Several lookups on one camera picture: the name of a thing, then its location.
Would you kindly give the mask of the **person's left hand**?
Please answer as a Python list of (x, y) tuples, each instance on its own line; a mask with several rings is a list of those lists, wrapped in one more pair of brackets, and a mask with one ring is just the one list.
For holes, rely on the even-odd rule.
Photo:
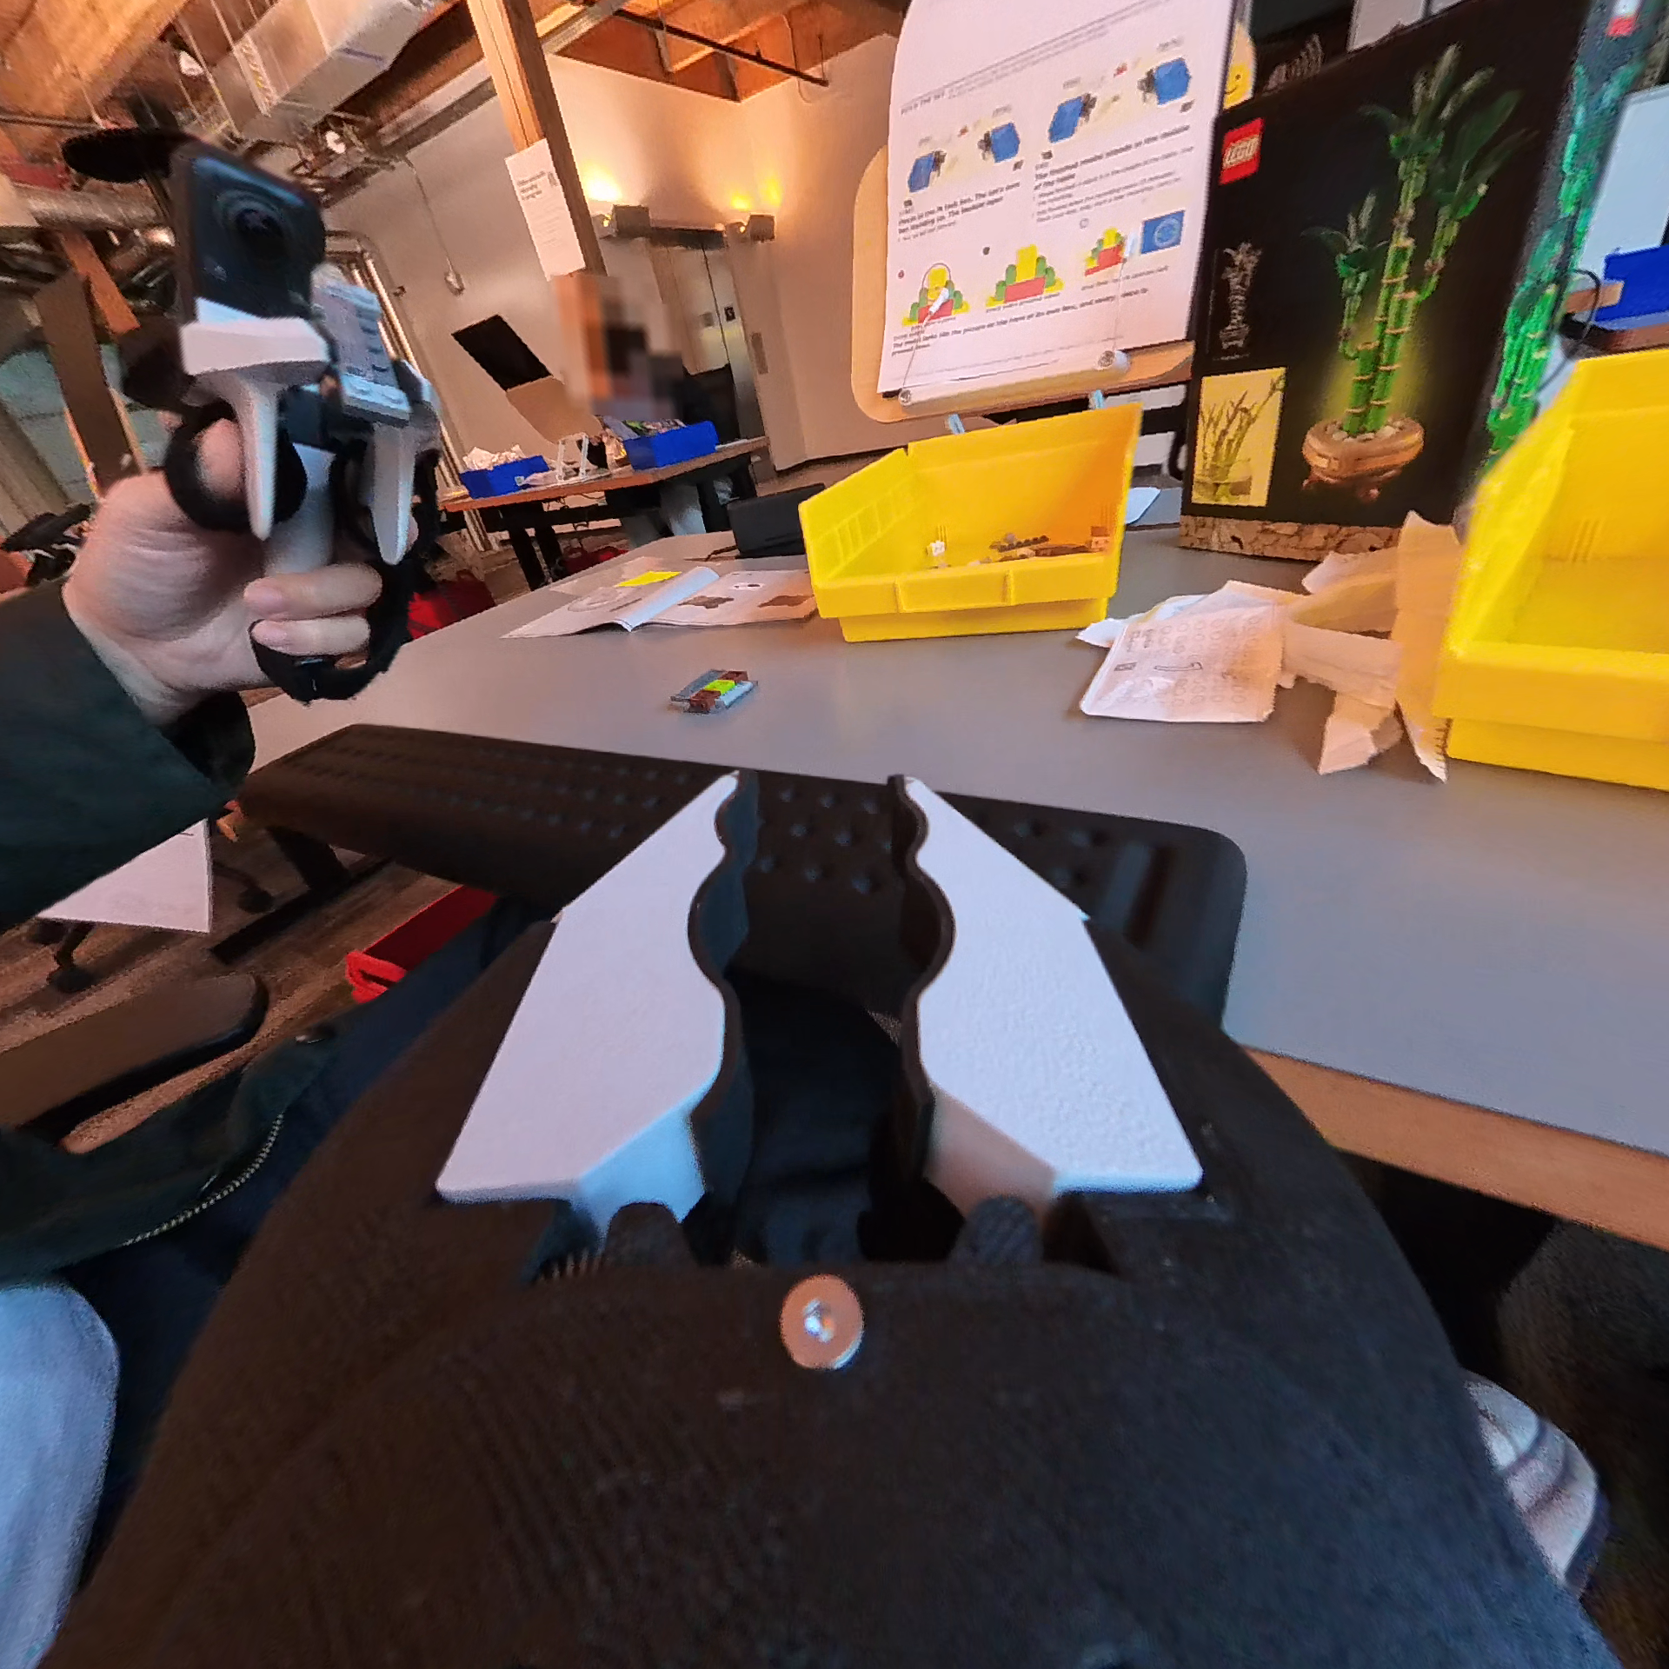
[(105, 497), (62, 599), (137, 712), (171, 726), (209, 696), (272, 687), (259, 647), (362, 656), (383, 581), (346, 557), (284, 569), (252, 531), (201, 528), (152, 470)]

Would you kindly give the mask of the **person's left forearm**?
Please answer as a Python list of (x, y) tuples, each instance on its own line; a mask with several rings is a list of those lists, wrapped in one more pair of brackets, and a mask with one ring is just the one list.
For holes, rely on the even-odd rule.
[(5, 599), (5, 932), (219, 818), (252, 765), (239, 694), (154, 726), (60, 585)]

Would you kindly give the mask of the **person's jeans leg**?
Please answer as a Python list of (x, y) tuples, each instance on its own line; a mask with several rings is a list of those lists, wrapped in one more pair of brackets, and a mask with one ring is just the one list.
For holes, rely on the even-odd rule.
[(78, 1586), (118, 1413), (118, 1348), (66, 1281), (5, 1286), (5, 1667), (38, 1667)]

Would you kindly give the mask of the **crumpled white paper bag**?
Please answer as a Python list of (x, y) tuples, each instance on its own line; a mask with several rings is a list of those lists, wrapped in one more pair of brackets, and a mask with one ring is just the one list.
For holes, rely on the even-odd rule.
[(1435, 667), (1459, 577), (1452, 527), (1412, 515), (1396, 546), (1330, 553), (1301, 581), (1286, 621), (1286, 685), (1332, 694), (1320, 773), (1338, 775), (1409, 743), (1438, 783), (1449, 723), (1435, 713)]

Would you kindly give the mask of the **wooden background table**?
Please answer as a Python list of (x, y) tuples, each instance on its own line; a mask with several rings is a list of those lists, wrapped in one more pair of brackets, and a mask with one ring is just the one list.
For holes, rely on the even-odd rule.
[(569, 557), (582, 553), (589, 531), (623, 528), (618, 513), (627, 519), (677, 513), (693, 531), (729, 531), (731, 505), (757, 497), (757, 463), (765, 474), (778, 470), (765, 438), (723, 444), (669, 469), (603, 470), (487, 497), (452, 490), (441, 497), (441, 513), (509, 544), (527, 586), (544, 592), (575, 574)]

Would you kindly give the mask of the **printed instruction sheet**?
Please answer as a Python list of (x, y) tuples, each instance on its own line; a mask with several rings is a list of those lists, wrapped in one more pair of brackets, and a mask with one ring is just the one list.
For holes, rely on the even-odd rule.
[(1236, 5), (911, 5), (879, 395), (1115, 371), (1193, 322)]

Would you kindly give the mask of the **loose toy bricks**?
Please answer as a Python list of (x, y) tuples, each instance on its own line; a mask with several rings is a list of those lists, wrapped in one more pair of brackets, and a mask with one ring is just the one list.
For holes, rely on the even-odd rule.
[(1091, 527), (1089, 537), (1079, 539), (1050, 539), (1050, 537), (1020, 537), (1002, 531), (988, 546), (955, 546), (949, 537), (930, 539), (928, 557), (930, 568), (988, 568), (988, 565), (1020, 565), (1020, 560), (1077, 560), (1077, 557), (1105, 557), (1113, 549), (1113, 528)]

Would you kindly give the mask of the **wooden column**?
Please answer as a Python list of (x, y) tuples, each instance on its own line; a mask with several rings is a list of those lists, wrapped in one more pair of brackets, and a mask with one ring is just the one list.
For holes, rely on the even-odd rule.
[(533, 5), (469, 5), (469, 11), (512, 138), (512, 155), (545, 153), (553, 187), (575, 228), (582, 268), (603, 280), (607, 268), (558, 103), (549, 59), (533, 22)]

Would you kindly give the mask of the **white paper sheet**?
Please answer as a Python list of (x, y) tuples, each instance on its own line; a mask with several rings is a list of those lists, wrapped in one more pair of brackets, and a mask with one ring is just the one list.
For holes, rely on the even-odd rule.
[(38, 907), (36, 922), (207, 933), (215, 926), (209, 829), (204, 822), (178, 830), (55, 907)]

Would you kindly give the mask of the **open instruction booklet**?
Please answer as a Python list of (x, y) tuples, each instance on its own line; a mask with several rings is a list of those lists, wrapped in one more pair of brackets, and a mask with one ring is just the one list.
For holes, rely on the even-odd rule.
[(589, 632), (640, 628), (743, 628), (802, 621), (818, 610), (808, 569), (685, 568), (662, 586), (618, 592), (618, 585), (566, 596), (560, 607), (512, 628), (509, 639), (569, 639)]

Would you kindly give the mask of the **yellow plastic bin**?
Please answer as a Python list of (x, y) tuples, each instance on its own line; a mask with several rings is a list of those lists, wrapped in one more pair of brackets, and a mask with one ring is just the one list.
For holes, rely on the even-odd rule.
[[(1095, 624), (1115, 586), (1141, 444), (1141, 404), (949, 433), (888, 455), (802, 513), (818, 610), (848, 641), (1061, 632)], [(1105, 557), (930, 568), (937, 537), (1079, 539)]]
[(1666, 352), (1581, 360), (1482, 481), (1434, 712), (1452, 758), (1666, 791)]

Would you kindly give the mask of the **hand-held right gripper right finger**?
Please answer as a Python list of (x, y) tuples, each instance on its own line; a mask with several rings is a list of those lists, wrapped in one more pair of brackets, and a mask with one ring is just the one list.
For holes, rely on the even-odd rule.
[(988, 1199), (1189, 1195), (1204, 1165), (1089, 916), (928, 783), (890, 783), (923, 972), (903, 1002), (928, 1098), (920, 1175)]

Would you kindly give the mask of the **black perforated pad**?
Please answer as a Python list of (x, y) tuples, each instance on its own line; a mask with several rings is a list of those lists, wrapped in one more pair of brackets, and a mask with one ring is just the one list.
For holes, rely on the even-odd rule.
[[(726, 765), (350, 726), (240, 787), (240, 807), (368, 860), (560, 910), (705, 792)], [(998, 844), (1125, 933), (1215, 1019), (1227, 1010), (1247, 865), (1220, 830), (949, 792)], [(915, 980), (890, 792), (758, 773), (758, 844), (739, 964), (898, 1015)]]

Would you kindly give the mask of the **paper notice on column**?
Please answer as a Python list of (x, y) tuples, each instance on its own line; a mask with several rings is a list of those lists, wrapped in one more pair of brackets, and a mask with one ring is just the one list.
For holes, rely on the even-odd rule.
[(537, 143), (509, 155), (504, 170), (544, 280), (566, 280), (575, 270), (583, 270), (589, 256), (582, 249), (566, 192), (553, 170), (549, 142), (541, 138)]

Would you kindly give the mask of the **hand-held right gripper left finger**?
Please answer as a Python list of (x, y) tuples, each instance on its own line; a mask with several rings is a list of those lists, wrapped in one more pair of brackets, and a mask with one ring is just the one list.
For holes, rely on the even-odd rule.
[(739, 1202), (757, 1089), (729, 969), (757, 844), (758, 780), (723, 773), (553, 916), (441, 1199), (549, 1199), (596, 1230)]

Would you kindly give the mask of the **red plastic bin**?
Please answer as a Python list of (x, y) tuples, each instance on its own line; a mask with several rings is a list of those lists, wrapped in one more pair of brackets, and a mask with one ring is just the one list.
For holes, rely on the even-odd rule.
[(455, 885), (398, 926), (376, 938), (368, 947), (353, 947), (344, 960), (344, 980), (357, 1008), (376, 1002), (394, 989), (410, 972), (445, 950), (457, 933), (474, 926), (500, 897), (478, 885)]

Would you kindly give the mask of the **grey desk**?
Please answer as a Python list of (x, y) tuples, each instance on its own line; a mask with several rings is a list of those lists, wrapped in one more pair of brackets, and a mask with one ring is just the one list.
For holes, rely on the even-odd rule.
[[(1247, 860), (1227, 1029), (1339, 1147), (1666, 1246), (1666, 792), (1396, 749), (1320, 775), (1330, 694), (1261, 726), (1086, 719), (1065, 632), (861, 641), (836, 621), (509, 639), (519, 596), (353, 703), (254, 708), (259, 762), (344, 726), (731, 762), (1200, 825)], [(758, 691), (669, 702), (713, 670)]]

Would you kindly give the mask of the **white printed paper bag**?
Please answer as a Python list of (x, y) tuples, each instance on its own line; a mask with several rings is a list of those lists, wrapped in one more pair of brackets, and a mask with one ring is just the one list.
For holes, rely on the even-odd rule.
[(1168, 599), (1083, 632), (1105, 656), (1079, 702), (1086, 719), (1261, 726), (1286, 670), (1289, 607), (1256, 586)]

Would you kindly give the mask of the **person's dark jacket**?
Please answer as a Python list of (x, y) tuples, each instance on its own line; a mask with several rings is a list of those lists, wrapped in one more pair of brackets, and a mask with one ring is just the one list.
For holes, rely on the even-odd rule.
[(92, 1150), (69, 1150), (38, 1120), (5, 1130), (5, 1286), (162, 1240), (239, 1195), (272, 1202), (353, 1098), (533, 925), (533, 907), (500, 899), (389, 992), (323, 1018)]

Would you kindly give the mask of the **black bamboo toy brick box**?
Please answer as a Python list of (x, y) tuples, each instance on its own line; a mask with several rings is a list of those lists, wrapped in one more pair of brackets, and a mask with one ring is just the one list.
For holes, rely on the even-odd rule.
[(1189, 549), (1316, 560), (1449, 521), (1603, 5), (1458, 5), (1220, 117), (1193, 316)]

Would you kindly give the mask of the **green plant box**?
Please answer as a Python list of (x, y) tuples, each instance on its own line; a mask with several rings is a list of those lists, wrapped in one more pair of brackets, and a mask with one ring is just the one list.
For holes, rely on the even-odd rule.
[(1624, 59), (1608, 74), (1584, 63), (1573, 70), (1556, 166), (1548, 173), (1548, 204), (1539, 206), (1537, 241), (1501, 325), (1482, 470), (1490, 470), (1542, 408), (1556, 330), (1566, 316), (1566, 297), (1593, 221), (1596, 187), (1617, 138), (1621, 103), (1636, 82), (1636, 59)]

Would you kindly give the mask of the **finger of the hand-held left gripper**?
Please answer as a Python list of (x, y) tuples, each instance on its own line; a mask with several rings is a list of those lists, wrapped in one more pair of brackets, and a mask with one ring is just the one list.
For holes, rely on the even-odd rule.
[(282, 395), (328, 371), (328, 339), (305, 316), (196, 316), (178, 325), (187, 377), (228, 402), (240, 426), (245, 510), (254, 537), (289, 513), (282, 487)]
[(346, 423), (366, 440), (366, 487), (373, 546), (383, 565), (403, 565), (414, 544), (414, 490), (418, 469), (441, 459), (445, 426), (433, 385), (418, 371), (393, 371), (368, 399), (350, 399)]

